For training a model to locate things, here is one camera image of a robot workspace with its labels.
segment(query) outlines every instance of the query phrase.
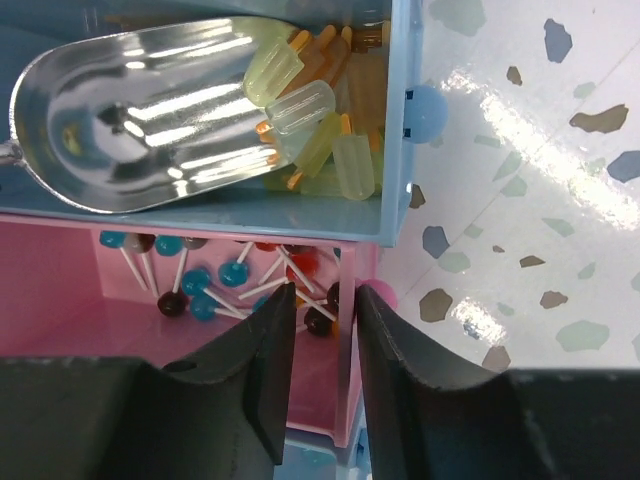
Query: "silver scoop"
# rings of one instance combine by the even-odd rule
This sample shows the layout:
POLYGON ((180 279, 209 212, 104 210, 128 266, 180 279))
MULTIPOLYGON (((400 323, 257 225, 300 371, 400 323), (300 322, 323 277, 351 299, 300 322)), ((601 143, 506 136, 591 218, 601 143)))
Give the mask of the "silver scoop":
POLYGON ((221 18, 44 53, 13 89, 0 163, 98 213, 143 210, 286 166, 255 133, 266 116, 242 81, 261 43, 294 30, 221 18))

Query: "pink bin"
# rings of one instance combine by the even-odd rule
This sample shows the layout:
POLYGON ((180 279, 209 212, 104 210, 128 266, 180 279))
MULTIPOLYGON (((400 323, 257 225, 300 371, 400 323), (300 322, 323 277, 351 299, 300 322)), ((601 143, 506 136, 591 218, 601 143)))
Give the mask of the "pink bin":
MULTIPOLYGON (((131 227, 15 215, 0 215, 0 221, 0 245, 5 252, 1 262, 3 356, 139 356, 162 366, 241 321, 217 317, 201 323, 188 310, 177 319, 164 317, 151 291, 140 288, 121 252, 98 241, 102 229, 131 232, 131 227)), ((356 276, 375 276, 377 247, 142 227, 135 232, 207 238, 202 249, 190 252, 187 269, 208 266, 218 291, 234 300, 254 288, 277 258, 277 252, 254 248, 247 260, 251 271, 248 283, 237 289, 220 287, 215 272, 244 247, 234 240, 317 248, 320 269, 314 298, 322 298, 333 282, 340 281, 339 335, 318 338, 301 331, 296 336, 287 425, 329 435, 336 446, 346 447, 361 388, 352 320, 356 276), (334 256, 334 248, 340 249, 340 260, 334 256)), ((155 250, 150 253, 162 294, 171 290, 179 257, 161 257, 155 250)), ((144 276, 140 258, 132 255, 144 276)), ((279 268, 273 278, 283 276, 283 267, 279 268)), ((240 306, 250 308, 257 297, 240 306)), ((305 308, 298 310, 299 323, 304 312, 305 308)))

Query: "speckled floor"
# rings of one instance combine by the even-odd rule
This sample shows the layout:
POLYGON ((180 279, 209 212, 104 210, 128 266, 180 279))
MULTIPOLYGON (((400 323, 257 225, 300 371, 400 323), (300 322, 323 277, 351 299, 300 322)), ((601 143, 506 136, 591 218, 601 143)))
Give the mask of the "speckled floor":
POLYGON ((426 0, 447 97, 381 275, 488 368, 640 366, 640 1, 426 0))

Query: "clear popsicle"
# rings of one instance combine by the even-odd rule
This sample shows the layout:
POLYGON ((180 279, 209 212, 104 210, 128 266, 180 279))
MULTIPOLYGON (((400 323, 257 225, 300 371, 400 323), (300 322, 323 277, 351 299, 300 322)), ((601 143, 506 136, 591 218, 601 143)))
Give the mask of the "clear popsicle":
POLYGON ((333 139, 340 135, 340 115, 329 113, 295 159, 297 169, 287 182, 289 190, 296 188, 302 176, 315 177, 331 155, 333 139))
POLYGON ((382 127, 387 116, 387 63, 381 55, 354 53, 347 66, 350 115, 357 133, 382 127))
POLYGON ((312 40, 311 34, 303 30, 291 43, 277 37, 259 47, 244 76, 247 98, 258 107, 265 107, 278 98, 304 68, 299 53, 312 40))
POLYGON ((326 164, 314 178, 304 177, 300 183, 300 194, 316 197, 342 197, 336 166, 326 164))
POLYGON ((331 88, 336 88, 347 68, 351 57, 351 36, 351 27, 344 27, 340 36, 334 37, 324 50, 329 58, 329 68, 321 79, 327 82, 331 88))
POLYGON ((299 53, 304 68, 291 80, 280 96, 288 95, 314 80, 323 78, 324 73, 331 66, 331 59, 324 50, 336 34, 336 27, 328 25, 312 42, 305 45, 299 53))
POLYGON ((340 190, 349 200, 366 200, 375 191, 369 139, 366 135, 353 134, 349 115, 341 115, 340 121, 342 135, 333 140, 340 190))
POLYGON ((280 97, 265 108, 269 122, 282 135, 304 130, 336 109, 336 97, 331 87, 316 80, 280 97))

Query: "white stick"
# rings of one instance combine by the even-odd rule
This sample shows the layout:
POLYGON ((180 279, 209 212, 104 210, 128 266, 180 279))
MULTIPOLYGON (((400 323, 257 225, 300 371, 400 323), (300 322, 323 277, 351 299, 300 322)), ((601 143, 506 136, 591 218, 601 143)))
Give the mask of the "white stick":
POLYGON ((244 300, 245 298, 251 297, 257 293, 264 292, 265 290, 269 290, 270 288, 277 287, 287 282, 287 277, 282 277, 277 280, 273 280, 269 283, 265 283, 259 287, 254 288, 253 290, 248 290, 241 295, 238 295, 238 300, 244 300))
POLYGON ((251 247, 253 247, 253 242, 249 242, 244 246, 238 260, 236 260, 236 263, 244 262, 244 259, 247 258, 247 255, 249 255, 249 252, 251 251, 251 247))
POLYGON ((216 315, 224 315, 225 317, 237 318, 238 320, 244 320, 245 318, 247 318, 246 315, 238 315, 235 312, 232 312, 231 310, 227 310, 225 308, 216 308, 214 311, 216 312, 216 315))
POLYGON ((295 264, 293 260, 289 258, 289 255, 286 254, 286 252, 283 250, 282 247, 277 247, 277 248, 278 248, 278 253, 280 253, 280 257, 282 258, 282 261, 286 263, 291 270, 293 270, 293 272, 298 276, 300 281, 304 283, 304 286, 307 287, 311 293, 314 293, 316 291, 316 287, 313 286, 313 283, 311 283, 309 279, 304 275, 304 273, 300 271, 298 266, 295 264))
POLYGON ((173 293, 178 293, 180 283, 182 282, 182 275, 184 274, 184 267, 187 265, 187 257, 189 256, 189 249, 183 248, 180 254, 180 262, 178 263, 178 271, 176 273, 176 279, 173 281, 173 293))
POLYGON ((269 277, 271 277, 271 275, 273 275, 273 272, 276 271, 276 268, 278 268, 278 265, 280 265, 282 263, 282 261, 283 261, 282 257, 278 256, 278 260, 276 260, 275 263, 269 267, 269 270, 267 270, 264 273, 262 278, 260 280, 258 280, 258 285, 262 285, 264 282, 269 280, 269 277))
POLYGON ((332 322, 335 322, 337 320, 336 316, 333 313, 331 313, 329 310, 324 308, 322 305, 318 304, 318 302, 316 302, 315 300, 312 300, 311 298, 309 298, 307 295, 302 293, 297 288, 296 288, 296 295, 298 295, 301 299, 303 299, 305 302, 307 302, 313 308, 318 310, 321 314, 323 314, 325 317, 327 317, 332 322))
POLYGON ((145 292, 149 290, 149 287, 147 287, 144 278, 142 278, 142 275, 140 274, 140 270, 138 270, 138 267, 133 261, 133 258, 131 258, 131 254, 124 247, 120 247, 120 251, 122 252, 122 256, 124 257, 124 259, 127 261, 127 264, 129 265, 133 276, 136 277, 136 280, 138 280, 140 288, 142 288, 145 292))
POLYGON ((145 252, 142 254, 142 265, 144 265, 144 270, 145 272, 147 272, 147 279, 149 280, 149 285, 151 285, 151 291, 153 292, 153 296, 158 298, 160 296, 160 292, 158 292, 158 284, 156 282, 156 276, 153 274, 153 265, 151 265, 149 252, 145 252))
POLYGON ((236 315, 240 315, 242 316, 242 312, 240 312, 240 310, 238 310, 236 307, 234 307, 233 305, 231 305, 229 302, 227 302, 224 298, 222 298, 220 295, 218 295, 217 293, 212 292, 210 289, 205 288, 204 290, 202 290, 203 293, 205 293, 206 295, 209 295, 211 298, 213 298, 216 302, 218 302, 220 305, 222 305, 223 307, 231 310, 233 313, 235 313, 236 315))

